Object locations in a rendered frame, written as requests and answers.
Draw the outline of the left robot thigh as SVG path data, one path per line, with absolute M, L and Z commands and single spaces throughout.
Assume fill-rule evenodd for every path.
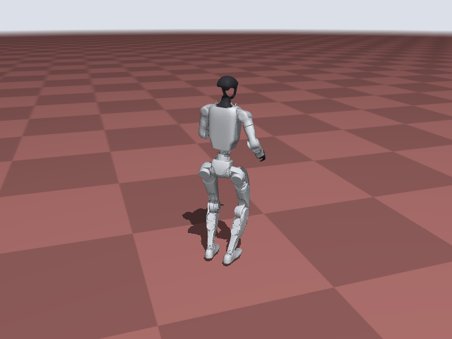
M 208 197 L 210 200 L 210 212 L 216 213 L 219 212 L 221 204 L 219 201 L 219 194 L 218 194 L 218 178 L 216 176 L 212 176 L 211 171 L 211 162 L 204 162 L 201 165 L 201 168 L 199 170 L 199 176 L 203 178 L 203 183 L 206 187 L 206 191 L 208 193 Z

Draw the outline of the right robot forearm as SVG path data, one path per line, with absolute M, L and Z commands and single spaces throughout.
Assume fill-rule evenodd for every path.
M 262 147 L 261 147 L 261 144 L 260 144 L 259 140 L 258 140 L 258 139 L 256 139 L 256 140 L 257 140 L 257 143 L 258 143 L 259 148 L 254 149 L 254 150 L 252 150 L 252 151 L 253 151 L 254 155 L 255 155 L 257 158 L 260 158 L 260 157 L 263 157 L 265 154 L 264 154 L 264 152 L 263 152 L 263 150 L 262 150 Z

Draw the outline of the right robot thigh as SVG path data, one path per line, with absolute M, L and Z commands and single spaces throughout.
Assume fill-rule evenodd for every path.
M 249 209 L 250 202 L 250 183 L 247 171 L 243 167 L 230 168 L 231 181 L 235 186 L 239 205 L 234 210 L 235 216 L 241 218 L 245 207 Z

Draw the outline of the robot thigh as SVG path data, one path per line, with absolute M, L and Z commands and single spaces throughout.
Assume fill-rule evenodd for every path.
M 216 213 L 219 212 L 221 204 L 219 201 L 219 194 L 218 194 L 218 178 L 216 176 L 212 176 L 211 171 L 211 162 L 204 162 L 201 165 L 201 168 L 199 170 L 199 176 L 203 178 L 203 183 L 206 187 L 206 191 L 208 193 L 208 197 L 210 200 L 210 212 Z
M 250 183 L 247 171 L 243 167 L 230 168 L 231 181 L 235 186 L 239 205 L 234 210 L 235 216 L 241 218 L 245 207 L 249 209 L 250 202 Z

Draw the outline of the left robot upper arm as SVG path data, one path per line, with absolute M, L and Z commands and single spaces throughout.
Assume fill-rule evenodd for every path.
M 209 130 L 207 129 L 208 125 L 209 125 L 208 124 L 208 111 L 209 111 L 209 108 L 211 105 L 212 104 L 205 105 L 200 110 L 201 117 L 200 117 L 198 134 L 203 139 L 209 138 Z

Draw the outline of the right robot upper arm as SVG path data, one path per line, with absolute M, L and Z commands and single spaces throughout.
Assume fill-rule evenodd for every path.
M 256 140 L 256 132 L 254 128 L 254 123 L 252 121 L 252 114 L 243 109 L 237 109 L 237 118 L 240 122 L 243 123 L 244 131 L 246 133 L 248 148 L 250 150 L 254 150 L 259 148 L 257 140 Z

